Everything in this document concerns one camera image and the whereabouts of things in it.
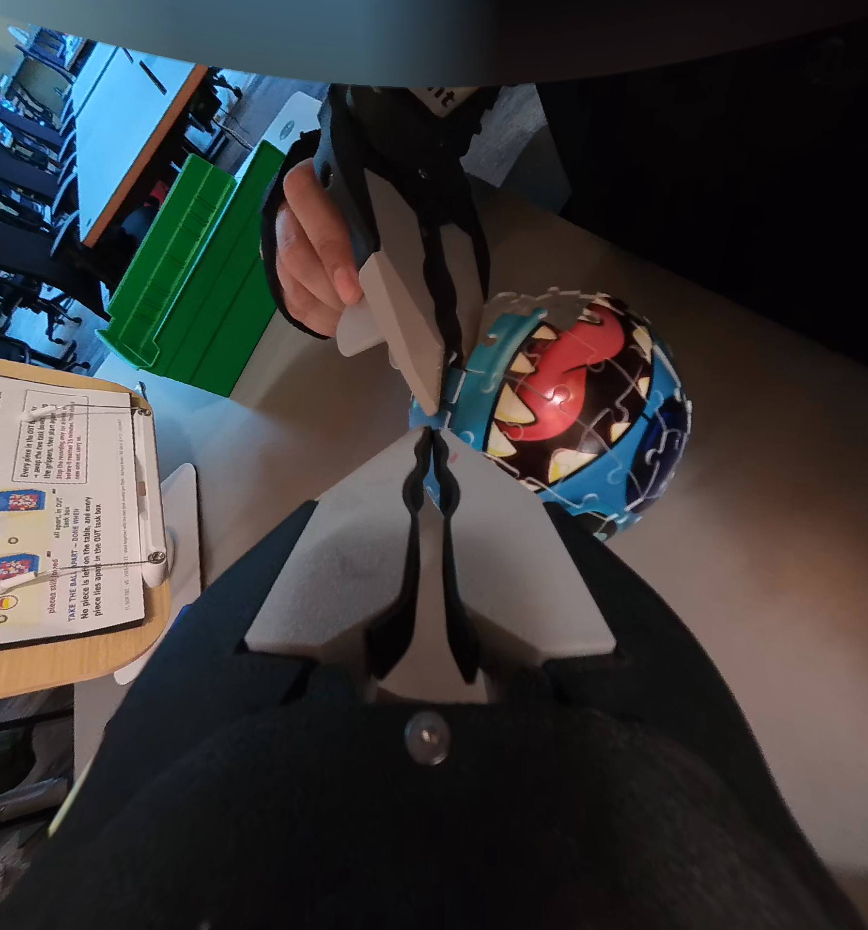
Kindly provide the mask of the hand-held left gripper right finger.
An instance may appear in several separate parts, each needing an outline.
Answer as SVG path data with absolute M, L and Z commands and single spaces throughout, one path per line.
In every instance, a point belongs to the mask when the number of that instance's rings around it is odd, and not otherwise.
M 451 432 L 434 432 L 447 640 L 475 699 L 521 671 L 609 658 L 616 640 L 544 501 Z

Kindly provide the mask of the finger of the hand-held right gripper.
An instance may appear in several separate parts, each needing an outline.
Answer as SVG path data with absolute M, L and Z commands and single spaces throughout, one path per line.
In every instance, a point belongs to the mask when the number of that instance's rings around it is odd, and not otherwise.
M 372 317 L 417 402 L 428 416 L 440 409 L 444 337 L 425 277 L 426 247 L 416 212 L 396 187 L 364 172 L 379 247 L 359 278 Z
M 438 230 L 435 245 L 435 310 L 451 366 L 463 366 L 480 342 L 489 295 L 490 253 L 481 226 L 472 233 L 455 223 Z

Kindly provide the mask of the white panel with round logo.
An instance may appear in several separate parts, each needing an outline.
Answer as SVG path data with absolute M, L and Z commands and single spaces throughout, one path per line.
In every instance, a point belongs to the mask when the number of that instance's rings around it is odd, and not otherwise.
M 287 155 L 301 135 L 320 131 L 319 115 L 323 102 L 303 91 L 296 91 L 266 128 L 261 141 Z

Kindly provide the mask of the person's right hand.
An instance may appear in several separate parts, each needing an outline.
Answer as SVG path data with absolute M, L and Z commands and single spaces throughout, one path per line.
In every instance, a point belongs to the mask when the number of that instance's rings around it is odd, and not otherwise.
M 349 231 L 313 165 L 305 159 L 286 175 L 274 222 L 275 273 L 291 322 L 332 339 L 344 310 L 363 298 Z

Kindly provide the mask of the white table with orange edge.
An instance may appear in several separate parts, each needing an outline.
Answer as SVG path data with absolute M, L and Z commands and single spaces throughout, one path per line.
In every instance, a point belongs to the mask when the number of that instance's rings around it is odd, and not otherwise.
M 73 86 L 79 241 L 94 247 L 136 188 L 209 71 L 100 43 L 98 76 Z

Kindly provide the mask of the wooden clipboard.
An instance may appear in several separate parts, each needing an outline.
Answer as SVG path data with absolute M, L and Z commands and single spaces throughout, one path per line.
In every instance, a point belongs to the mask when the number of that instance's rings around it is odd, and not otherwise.
M 0 360 L 0 376 L 63 388 L 125 392 L 130 394 L 133 407 L 152 411 L 136 392 L 109 381 L 4 360 Z M 155 589 L 145 586 L 146 616 L 138 626 L 0 650 L 0 699 L 94 679 L 123 668 L 158 640 L 170 606 L 167 580 Z

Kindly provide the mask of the white clipboard clip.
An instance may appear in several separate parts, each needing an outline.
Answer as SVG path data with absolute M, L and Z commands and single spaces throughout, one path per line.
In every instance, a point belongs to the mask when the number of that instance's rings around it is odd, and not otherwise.
M 134 407 L 133 436 L 142 577 L 148 589 L 155 589 L 168 580 L 170 558 L 162 506 L 155 421 L 149 408 Z

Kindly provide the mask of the blue monster-mouth puzzle ball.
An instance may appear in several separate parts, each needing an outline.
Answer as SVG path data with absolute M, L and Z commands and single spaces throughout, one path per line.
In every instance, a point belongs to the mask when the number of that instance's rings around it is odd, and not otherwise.
M 503 292 L 444 380 L 440 411 L 410 427 L 455 434 L 598 540 L 637 524 L 665 492 L 693 406 L 645 316 L 605 292 Z

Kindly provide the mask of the white plastic stand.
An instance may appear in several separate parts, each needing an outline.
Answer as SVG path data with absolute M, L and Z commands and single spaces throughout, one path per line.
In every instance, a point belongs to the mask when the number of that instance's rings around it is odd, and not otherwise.
M 165 528 L 172 543 L 171 614 L 161 636 L 142 656 L 114 672 L 118 686 L 129 686 L 146 667 L 180 614 L 202 591 L 198 482 L 195 467 L 185 463 L 161 485 Z

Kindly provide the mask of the printed instruction sheet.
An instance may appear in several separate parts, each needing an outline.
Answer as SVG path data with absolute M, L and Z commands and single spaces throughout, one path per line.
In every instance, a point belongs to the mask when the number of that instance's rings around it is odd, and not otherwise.
M 0 650 L 142 624 L 134 411 L 0 376 Z

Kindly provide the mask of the row of black office chairs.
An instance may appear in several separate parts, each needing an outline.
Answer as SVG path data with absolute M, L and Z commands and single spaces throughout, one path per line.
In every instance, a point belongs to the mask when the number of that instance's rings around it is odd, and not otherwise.
M 0 308 L 41 311 L 47 338 L 66 347 L 60 324 L 81 326 L 68 304 L 109 322 L 114 272 L 85 246 L 79 232 L 76 126 L 64 68 L 68 38 L 34 30 L 17 45 L 23 63 L 0 81 Z M 66 84 L 61 110 L 33 99 L 17 79 L 26 63 L 57 65 Z

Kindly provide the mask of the green plastic bin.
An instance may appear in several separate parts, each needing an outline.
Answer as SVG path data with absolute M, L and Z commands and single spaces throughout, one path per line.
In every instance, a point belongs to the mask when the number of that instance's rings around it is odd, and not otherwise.
M 111 296 L 102 343 L 139 370 L 231 395 L 276 310 L 261 208 L 284 157 L 261 141 L 240 178 L 187 157 Z

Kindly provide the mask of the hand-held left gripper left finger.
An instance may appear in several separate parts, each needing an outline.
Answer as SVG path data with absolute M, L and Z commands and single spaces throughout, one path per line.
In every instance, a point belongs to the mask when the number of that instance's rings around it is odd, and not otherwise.
M 245 636 L 250 652 L 381 681 L 411 645 L 432 431 L 414 429 L 325 492 Z

